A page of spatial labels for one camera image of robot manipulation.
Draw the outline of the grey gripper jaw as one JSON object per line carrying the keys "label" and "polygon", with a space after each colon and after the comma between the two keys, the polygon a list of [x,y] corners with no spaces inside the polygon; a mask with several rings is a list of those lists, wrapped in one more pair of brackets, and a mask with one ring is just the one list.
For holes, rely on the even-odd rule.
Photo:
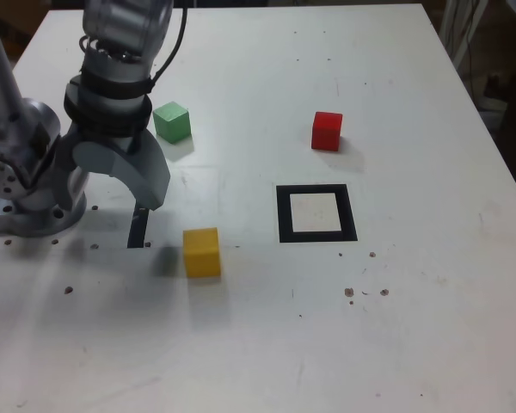
{"label": "grey gripper jaw", "polygon": [[89,174],[77,166],[74,149],[82,142],[78,125],[71,125],[68,133],[59,139],[53,164],[53,196],[58,206],[72,211],[83,198]]}
{"label": "grey gripper jaw", "polygon": [[74,148],[74,161],[86,172],[111,176],[126,185],[144,208],[156,210],[164,203],[170,173],[163,151],[147,130],[125,151],[111,139],[106,142],[83,141]]}

